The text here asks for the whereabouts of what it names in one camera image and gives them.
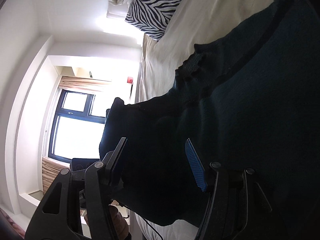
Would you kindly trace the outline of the person's right hand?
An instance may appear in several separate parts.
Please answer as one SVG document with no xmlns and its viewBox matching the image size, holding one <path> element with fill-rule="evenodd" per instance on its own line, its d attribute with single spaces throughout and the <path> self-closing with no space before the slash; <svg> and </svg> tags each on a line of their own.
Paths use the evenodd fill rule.
<svg viewBox="0 0 320 240">
<path fill-rule="evenodd" d="M 92 239 L 114 239 L 115 235 L 117 239 L 132 239 L 126 220 L 115 206 L 105 206 L 103 215 L 101 211 L 94 214 L 98 216 L 89 210 L 85 215 Z"/>
</svg>

